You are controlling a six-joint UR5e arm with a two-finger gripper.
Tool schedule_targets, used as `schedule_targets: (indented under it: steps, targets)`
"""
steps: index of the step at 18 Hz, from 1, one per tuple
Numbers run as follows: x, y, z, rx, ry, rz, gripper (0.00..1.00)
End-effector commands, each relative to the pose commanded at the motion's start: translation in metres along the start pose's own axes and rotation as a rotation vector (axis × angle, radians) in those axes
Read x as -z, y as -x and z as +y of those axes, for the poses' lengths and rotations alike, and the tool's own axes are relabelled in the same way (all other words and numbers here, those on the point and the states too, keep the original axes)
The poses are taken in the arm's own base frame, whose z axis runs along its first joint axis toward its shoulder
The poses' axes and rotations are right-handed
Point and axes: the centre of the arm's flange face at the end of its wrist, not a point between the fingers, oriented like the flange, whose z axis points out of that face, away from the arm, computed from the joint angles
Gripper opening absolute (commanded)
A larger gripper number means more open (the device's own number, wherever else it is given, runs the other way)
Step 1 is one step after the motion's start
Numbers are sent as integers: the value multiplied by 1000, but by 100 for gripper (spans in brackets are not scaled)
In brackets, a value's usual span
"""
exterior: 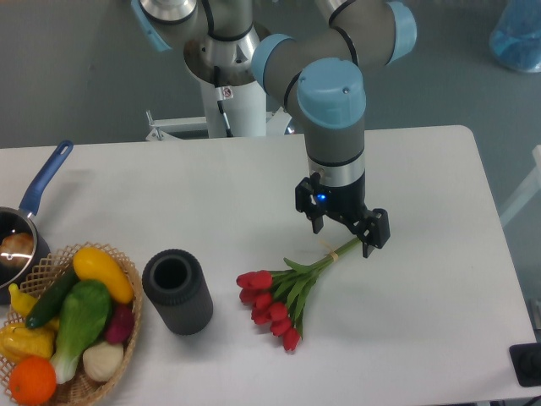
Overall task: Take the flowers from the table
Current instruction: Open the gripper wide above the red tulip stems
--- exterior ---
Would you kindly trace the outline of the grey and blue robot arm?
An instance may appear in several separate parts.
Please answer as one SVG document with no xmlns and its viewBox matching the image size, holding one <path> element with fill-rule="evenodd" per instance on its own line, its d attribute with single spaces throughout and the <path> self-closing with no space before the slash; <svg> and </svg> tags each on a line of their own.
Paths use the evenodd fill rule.
<svg viewBox="0 0 541 406">
<path fill-rule="evenodd" d="M 363 70 L 404 57 L 415 46 L 411 10 L 398 1 L 320 1 L 320 36 L 297 41 L 266 34 L 250 1 L 134 1 L 139 25 L 159 51 L 178 49 L 199 81 L 211 138 L 266 132 L 274 99 L 303 129 L 309 176 L 295 206 L 319 232 L 343 224 L 369 255 L 388 241 L 389 217 L 365 197 Z"/>
</svg>

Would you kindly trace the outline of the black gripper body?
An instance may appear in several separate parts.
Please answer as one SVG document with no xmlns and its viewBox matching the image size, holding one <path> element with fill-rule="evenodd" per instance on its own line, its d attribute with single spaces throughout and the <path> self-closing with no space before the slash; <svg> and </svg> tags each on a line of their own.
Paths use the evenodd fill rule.
<svg viewBox="0 0 541 406">
<path fill-rule="evenodd" d="M 344 225 L 350 233 L 363 237 L 365 222 L 374 208 L 370 210 L 364 203 L 365 175 L 352 184 L 340 187 L 323 185 L 321 176 L 313 173 L 303 178 L 295 188 L 296 210 L 305 214 L 310 221 L 314 206 L 325 211 L 325 216 Z"/>
</svg>

